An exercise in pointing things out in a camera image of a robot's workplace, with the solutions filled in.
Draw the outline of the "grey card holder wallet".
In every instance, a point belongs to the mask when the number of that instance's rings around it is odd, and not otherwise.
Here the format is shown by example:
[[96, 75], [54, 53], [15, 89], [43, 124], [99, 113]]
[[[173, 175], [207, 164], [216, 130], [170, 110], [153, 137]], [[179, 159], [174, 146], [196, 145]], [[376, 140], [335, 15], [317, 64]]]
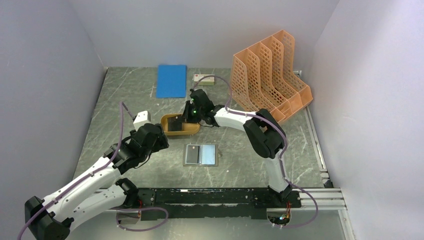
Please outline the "grey card holder wallet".
[[[187, 145], [199, 145], [199, 164], [185, 164]], [[185, 167], [217, 167], [221, 152], [217, 144], [186, 144], [183, 148], [182, 164]]]

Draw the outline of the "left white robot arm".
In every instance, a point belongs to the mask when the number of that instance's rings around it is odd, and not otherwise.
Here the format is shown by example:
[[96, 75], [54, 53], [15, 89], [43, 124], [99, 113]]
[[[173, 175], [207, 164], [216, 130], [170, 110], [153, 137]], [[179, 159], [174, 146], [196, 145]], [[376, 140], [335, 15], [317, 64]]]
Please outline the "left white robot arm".
[[88, 170], [61, 189], [24, 204], [25, 229], [37, 240], [64, 240], [85, 221], [112, 208], [139, 208], [139, 189], [122, 175], [169, 147], [160, 124], [145, 123], [110, 146]]

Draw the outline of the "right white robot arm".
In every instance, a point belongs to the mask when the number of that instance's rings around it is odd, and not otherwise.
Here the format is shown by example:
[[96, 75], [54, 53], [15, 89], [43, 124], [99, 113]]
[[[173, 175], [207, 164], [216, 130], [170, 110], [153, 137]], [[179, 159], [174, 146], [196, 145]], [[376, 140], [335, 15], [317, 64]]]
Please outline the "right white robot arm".
[[268, 175], [270, 202], [282, 207], [289, 200], [293, 187], [285, 170], [284, 153], [288, 148], [286, 133], [271, 113], [264, 108], [257, 112], [240, 111], [226, 105], [215, 105], [202, 89], [191, 89], [183, 116], [209, 127], [227, 127], [245, 132], [257, 155], [264, 158]]

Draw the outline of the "black VIP card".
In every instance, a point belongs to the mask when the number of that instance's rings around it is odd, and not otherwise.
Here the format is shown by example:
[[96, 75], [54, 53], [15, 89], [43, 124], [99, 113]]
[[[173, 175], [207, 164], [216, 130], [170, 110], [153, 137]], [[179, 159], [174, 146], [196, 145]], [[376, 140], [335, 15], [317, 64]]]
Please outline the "black VIP card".
[[185, 164], [199, 164], [200, 163], [200, 146], [199, 145], [187, 145], [185, 151]]

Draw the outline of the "orange oval tray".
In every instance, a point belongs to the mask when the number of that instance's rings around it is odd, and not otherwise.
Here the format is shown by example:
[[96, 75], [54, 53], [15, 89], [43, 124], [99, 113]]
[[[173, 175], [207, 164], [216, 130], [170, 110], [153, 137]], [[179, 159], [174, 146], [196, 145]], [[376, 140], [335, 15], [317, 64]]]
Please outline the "orange oval tray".
[[171, 113], [165, 114], [160, 119], [160, 124], [163, 128], [165, 135], [167, 136], [184, 136], [184, 135], [195, 135], [200, 130], [199, 123], [181, 123], [181, 130], [170, 130], [170, 124], [168, 123], [168, 119], [177, 117], [177, 120], [182, 120], [181, 113]]

